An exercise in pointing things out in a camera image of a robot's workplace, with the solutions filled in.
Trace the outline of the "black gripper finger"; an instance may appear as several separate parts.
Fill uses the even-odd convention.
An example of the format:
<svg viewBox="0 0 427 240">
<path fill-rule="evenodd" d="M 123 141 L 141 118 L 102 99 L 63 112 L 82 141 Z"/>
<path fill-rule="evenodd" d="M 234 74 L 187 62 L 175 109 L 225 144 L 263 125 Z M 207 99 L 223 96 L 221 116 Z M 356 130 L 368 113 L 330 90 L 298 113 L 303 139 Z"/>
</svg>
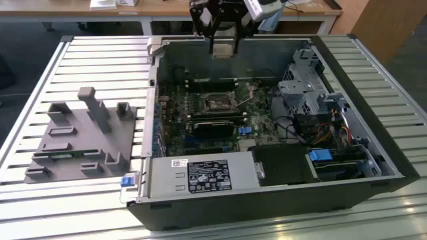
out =
<svg viewBox="0 0 427 240">
<path fill-rule="evenodd" d="M 190 1 L 189 11 L 198 36 L 209 38 L 209 53 L 214 53 L 215 33 L 219 27 L 218 1 Z"/>
<path fill-rule="evenodd" d="M 235 34 L 233 52 L 234 54 L 238 54 L 241 40 L 254 36 L 254 34 L 258 32 L 259 22 L 253 19 L 251 13 L 249 11 L 237 11 L 235 16 L 237 19 L 234 21 Z"/>
</svg>

